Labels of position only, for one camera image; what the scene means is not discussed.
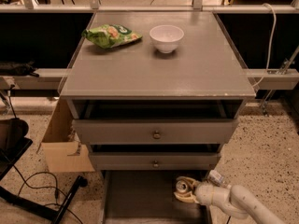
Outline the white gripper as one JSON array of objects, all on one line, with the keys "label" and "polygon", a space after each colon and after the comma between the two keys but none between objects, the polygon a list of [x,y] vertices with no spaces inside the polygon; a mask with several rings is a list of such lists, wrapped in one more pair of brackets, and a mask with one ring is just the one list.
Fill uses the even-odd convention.
[{"label": "white gripper", "polygon": [[199,203],[201,205],[214,205],[214,206],[224,206],[229,202],[230,190],[226,188],[221,188],[213,186],[209,183],[200,183],[198,180],[187,176],[179,176],[179,180],[184,180],[187,182],[189,188],[195,189],[195,196],[191,191],[187,193],[175,192],[175,197],[184,203]]}]

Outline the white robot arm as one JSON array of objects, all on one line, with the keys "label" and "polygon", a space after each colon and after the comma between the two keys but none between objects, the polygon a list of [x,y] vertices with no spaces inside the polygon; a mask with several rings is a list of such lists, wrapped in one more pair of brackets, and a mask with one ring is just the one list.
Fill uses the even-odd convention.
[{"label": "white robot arm", "polygon": [[179,176],[174,195],[184,203],[216,206],[231,217],[251,217],[257,224],[285,224],[248,189],[240,185],[218,187],[191,177]]}]

